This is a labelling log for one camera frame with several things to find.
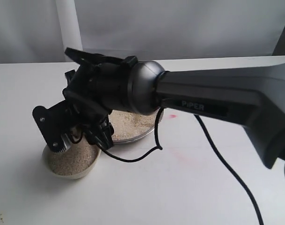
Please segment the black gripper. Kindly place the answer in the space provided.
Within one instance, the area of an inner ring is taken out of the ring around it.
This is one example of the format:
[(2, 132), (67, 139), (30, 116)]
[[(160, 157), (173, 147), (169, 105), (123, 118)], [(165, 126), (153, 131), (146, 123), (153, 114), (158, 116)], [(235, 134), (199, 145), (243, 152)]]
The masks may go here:
[[(75, 105), (81, 117), (89, 121), (101, 119), (113, 110), (131, 113), (128, 81), (132, 69), (133, 64), (129, 62), (82, 64), (77, 70), (65, 72), (67, 87), (62, 93)], [(52, 152), (70, 149), (68, 134), (73, 127), (73, 117), (67, 102), (59, 102), (49, 109), (36, 106), (32, 116)], [(114, 128), (108, 117), (86, 128), (87, 142), (101, 150), (113, 147), (113, 134)]]

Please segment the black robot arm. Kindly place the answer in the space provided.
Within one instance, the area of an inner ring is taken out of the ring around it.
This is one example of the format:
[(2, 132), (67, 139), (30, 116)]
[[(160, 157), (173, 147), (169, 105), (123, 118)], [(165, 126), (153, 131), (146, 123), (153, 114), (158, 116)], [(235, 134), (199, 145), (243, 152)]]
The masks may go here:
[(113, 110), (149, 115), (171, 108), (244, 127), (262, 163), (285, 161), (285, 56), (252, 58), (243, 67), (165, 70), (158, 62), (81, 53), (66, 72), (64, 100), (37, 106), (33, 118), (54, 152), (69, 149), (79, 126), (90, 144), (113, 146)]

